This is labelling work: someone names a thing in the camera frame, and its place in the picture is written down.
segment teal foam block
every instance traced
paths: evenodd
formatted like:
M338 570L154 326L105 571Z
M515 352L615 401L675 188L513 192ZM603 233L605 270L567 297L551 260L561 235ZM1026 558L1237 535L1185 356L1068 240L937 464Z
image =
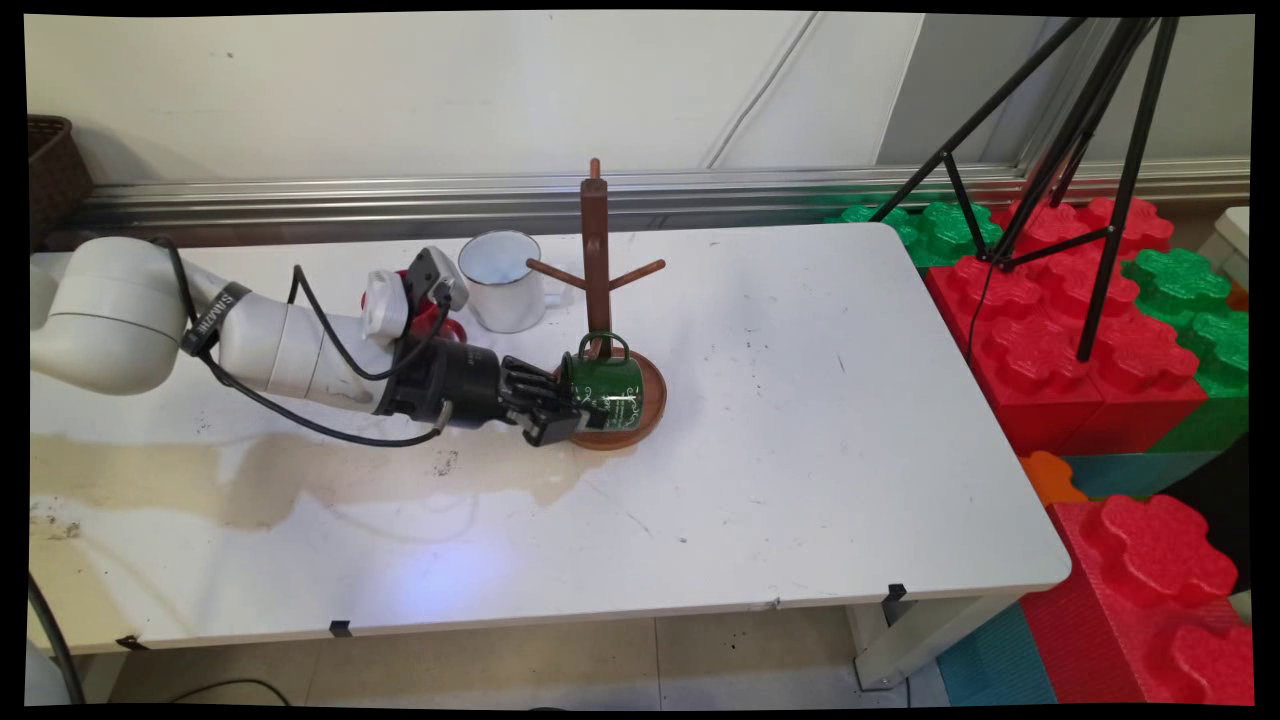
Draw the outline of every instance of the teal foam block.
M951 707L1057 703L1018 602L940 655L938 670Z
M1062 460L1071 466L1071 484L1087 497L1147 497L1185 478L1216 456L1216 451L1143 452L1075 455Z

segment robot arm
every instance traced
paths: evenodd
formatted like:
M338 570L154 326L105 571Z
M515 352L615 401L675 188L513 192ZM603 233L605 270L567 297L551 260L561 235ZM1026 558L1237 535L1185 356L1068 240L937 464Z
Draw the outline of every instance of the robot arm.
M535 446L564 439L588 423L589 411L576 407L568 388L548 373L513 357L499 363L488 348L415 338L403 320L388 333L385 307L366 307L365 318L326 315L365 374L402 366L369 379L342 356L312 307L264 297L196 265L184 264L184 272L200 316L189 332L173 263L159 246L92 240L72 255L61 283L32 266L31 369L93 392L136 395L169 377L179 348L198 355L202 341L216 333L218 364L260 393L438 425L499 420L521 425ZM434 249L419 255L399 287L404 307L445 296L451 309L466 302L452 263ZM399 304L394 291L385 297ZM421 342L430 345L413 352Z

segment round wooden base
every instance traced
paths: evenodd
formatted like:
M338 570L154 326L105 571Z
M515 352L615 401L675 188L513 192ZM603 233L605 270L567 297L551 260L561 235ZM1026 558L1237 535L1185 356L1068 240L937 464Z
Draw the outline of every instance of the round wooden base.
M613 356L621 357L622 348L614 346ZM631 356L640 364L640 375L644 378L644 407L640 410L640 425L634 430L612 433L573 433L568 438L570 442L588 450L621 450L649 437L649 433L658 427L662 413L667 409L667 380L662 378L658 366L648 357L635 350L631 351Z

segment white table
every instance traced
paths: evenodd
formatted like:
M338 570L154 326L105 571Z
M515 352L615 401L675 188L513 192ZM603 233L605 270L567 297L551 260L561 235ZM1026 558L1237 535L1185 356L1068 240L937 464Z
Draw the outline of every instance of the white table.
M463 240L434 242L457 256ZM577 236L539 238L581 274ZM283 299L301 263L325 309L422 241L184 251ZM614 328L663 372L634 448L531 448L515 428L353 447L270 414L179 356L150 393L31 377L29 560L77 652L550 620L918 603L858 633L895 683L1070 560L891 229L824 224L612 237ZM65 255L33 263L59 274ZM582 293L476 345L554 366ZM287 401L379 437L421 428ZM44 637L32 619L28 632Z

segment wicker basket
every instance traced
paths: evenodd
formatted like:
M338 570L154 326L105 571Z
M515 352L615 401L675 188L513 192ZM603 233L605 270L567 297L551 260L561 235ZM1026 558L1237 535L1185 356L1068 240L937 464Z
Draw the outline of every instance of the wicker basket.
M84 159L72 138L70 120L54 115L27 115L27 173L31 252L35 252L93 190Z

